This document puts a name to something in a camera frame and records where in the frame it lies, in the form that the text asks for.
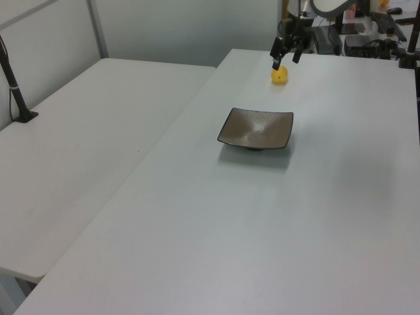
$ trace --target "yellow ball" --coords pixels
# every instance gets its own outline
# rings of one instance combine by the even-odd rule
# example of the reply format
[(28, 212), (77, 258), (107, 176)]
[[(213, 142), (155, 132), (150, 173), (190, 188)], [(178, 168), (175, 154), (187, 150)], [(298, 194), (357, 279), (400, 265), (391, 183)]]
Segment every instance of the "yellow ball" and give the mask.
[(278, 70), (271, 71), (271, 78), (274, 83), (285, 83), (287, 80), (287, 68), (280, 66)]

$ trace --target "white wall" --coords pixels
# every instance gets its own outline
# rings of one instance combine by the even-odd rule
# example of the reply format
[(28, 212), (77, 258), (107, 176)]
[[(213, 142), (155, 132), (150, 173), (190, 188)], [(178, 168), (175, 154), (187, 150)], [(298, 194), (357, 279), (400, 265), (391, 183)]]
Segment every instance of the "white wall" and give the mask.
[[(0, 34), (29, 108), (100, 59), (86, 0), (58, 0)], [(8, 88), (0, 69), (0, 130), (10, 123)]]
[(278, 0), (91, 1), (112, 58), (218, 66), (232, 48), (270, 50), (277, 34)]

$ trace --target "white table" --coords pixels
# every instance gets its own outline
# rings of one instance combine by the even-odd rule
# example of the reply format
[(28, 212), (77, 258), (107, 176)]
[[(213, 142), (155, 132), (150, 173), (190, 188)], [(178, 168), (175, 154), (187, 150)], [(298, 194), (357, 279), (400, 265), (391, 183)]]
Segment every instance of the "white table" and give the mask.
[[(289, 54), (275, 86), (271, 64), (232, 51), (16, 315), (416, 314), (413, 72)], [(217, 142), (233, 106), (294, 112), (288, 147)]]
[(104, 59), (0, 132), (0, 272), (38, 282), (214, 68)]

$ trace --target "cable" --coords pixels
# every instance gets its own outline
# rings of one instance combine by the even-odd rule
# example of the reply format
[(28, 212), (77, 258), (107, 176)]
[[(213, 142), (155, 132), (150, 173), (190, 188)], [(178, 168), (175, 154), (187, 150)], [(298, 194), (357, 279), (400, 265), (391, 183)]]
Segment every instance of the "cable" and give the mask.
[(334, 46), (338, 46), (338, 44), (334, 43), (334, 41), (331, 39), (330, 29), (331, 29), (331, 21), (329, 21), (329, 26), (328, 26), (328, 39), (329, 39), (329, 42), (331, 44), (333, 44)]
[(13, 116), (12, 116), (12, 89), (9, 89), (9, 115), (10, 120), (13, 122)]
[(325, 20), (326, 18), (323, 18), (322, 20), (321, 20), (321, 22), (318, 24), (318, 27), (320, 27), (321, 26), (321, 23)]

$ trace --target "dark plate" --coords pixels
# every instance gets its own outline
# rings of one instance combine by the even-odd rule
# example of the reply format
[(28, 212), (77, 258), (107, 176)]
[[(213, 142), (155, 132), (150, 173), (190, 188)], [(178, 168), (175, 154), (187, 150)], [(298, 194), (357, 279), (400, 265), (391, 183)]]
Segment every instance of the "dark plate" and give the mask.
[(232, 108), (217, 140), (250, 150), (282, 149), (290, 139), (293, 113)]

